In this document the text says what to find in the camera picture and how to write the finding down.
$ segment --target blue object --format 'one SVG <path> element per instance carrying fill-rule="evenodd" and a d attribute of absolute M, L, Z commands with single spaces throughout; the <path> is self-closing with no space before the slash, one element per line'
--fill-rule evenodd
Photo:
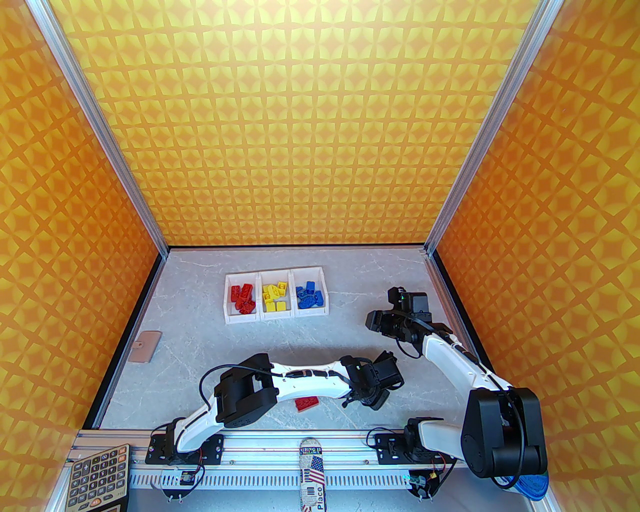
<path fill-rule="evenodd" d="M 496 480 L 502 484 L 509 483 L 512 479 L 513 477 L 511 476 L 496 478 Z M 513 486 L 513 489 L 530 500 L 540 501 L 545 497 L 547 490 L 549 489 L 549 474 L 522 475 L 516 482 L 516 485 Z"/>
<path fill-rule="evenodd" d="M 313 295 L 306 295 L 303 299 L 298 301 L 298 307 L 300 309 L 309 309 L 316 304 L 316 299 Z"/>
<path fill-rule="evenodd" d="M 316 301 L 316 306 L 324 306 L 324 298 L 322 297 L 322 292 L 320 290 L 316 290 L 316 293 L 314 293 L 314 299 Z"/>

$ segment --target orange patterned wall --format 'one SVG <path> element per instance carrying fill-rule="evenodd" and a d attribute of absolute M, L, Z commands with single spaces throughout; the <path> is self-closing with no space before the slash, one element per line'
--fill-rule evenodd
<path fill-rule="evenodd" d="M 640 510 L 640 3 L 565 0 L 438 251 L 567 511 Z"/>
<path fill-rule="evenodd" d="M 21 0 L 0 4 L 0 509 L 41 509 L 156 249 Z"/>
<path fill-rule="evenodd" d="M 421 243 L 536 0 L 52 0 L 170 244 Z"/>

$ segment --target camera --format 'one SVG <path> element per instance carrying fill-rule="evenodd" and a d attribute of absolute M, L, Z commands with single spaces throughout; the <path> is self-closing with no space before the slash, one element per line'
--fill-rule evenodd
<path fill-rule="evenodd" d="M 422 341 L 426 335 L 452 333 L 446 325 L 431 321 L 426 293 L 408 292 L 394 286 L 387 291 L 387 298 L 393 309 L 367 314 L 365 325 L 370 331 L 394 338 L 397 342 L 412 344 L 419 356 L 422 355 Z"/>

